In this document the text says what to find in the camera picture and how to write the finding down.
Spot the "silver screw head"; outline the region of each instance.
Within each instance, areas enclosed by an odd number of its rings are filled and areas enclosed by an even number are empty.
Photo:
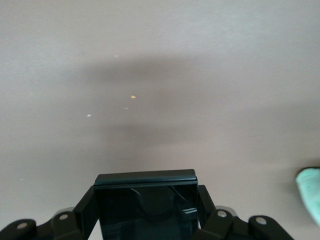
[[[59,217],[59,220],[65,220],[68,218],[68,214],[63,214]]]
[[[225,211],[219,210],[218,211],[218,216],[221,218],[225,218],[227,216],[227,213]]]
[[[258,216],[255,220],[258,224],[261,224],[261,225],[267,224],[267,221],[263,217]]]
[[[16,226],[16,229],[24,229],[26,226],[28,226],[28,223],[23,222],[23,223],[20,223],[18,226]]]

